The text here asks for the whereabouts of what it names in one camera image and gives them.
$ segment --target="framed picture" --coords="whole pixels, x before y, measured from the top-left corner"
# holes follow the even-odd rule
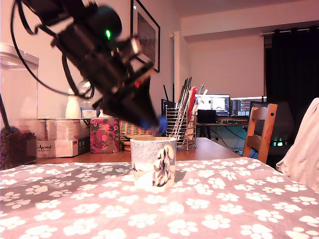
[[[131,36],[140,39],[141,62],[154,62],[154,69],[160,72],[160,26],[139,0],[131,0]]]

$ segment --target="curtain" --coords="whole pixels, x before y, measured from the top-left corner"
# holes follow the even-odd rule
[[[267,101],[287,101],[295,128],[300,126],[312,100],[319,97],[319,29],[276,30],[272,37],[271,65],[266,71]]]

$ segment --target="floral box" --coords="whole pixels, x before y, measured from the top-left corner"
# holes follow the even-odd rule
[[[119,120],[114,117],[93,118],[90,127],[91,153],[118,153]]]

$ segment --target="wooden table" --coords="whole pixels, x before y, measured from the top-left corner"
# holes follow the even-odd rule
[[[209,160],[223,158],[238,158],[240,155],[215,143],[208,138],[197,138],[196,146],[177,150],[177,160]],[[131,152],[121,151],[119,153],[84,153],[75,157],[67,158],[38,158],[36,164],[45,163],[69,163],[69,162],[130,162]]]

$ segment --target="box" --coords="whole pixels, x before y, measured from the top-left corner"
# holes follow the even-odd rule
[[[118,153],[120,151],[119,120],[114,117],[93,118],[90,128],[91,153]]]
[[[90,151],[90,137],[74,140],[37,141],[38,158],[73,157]]]

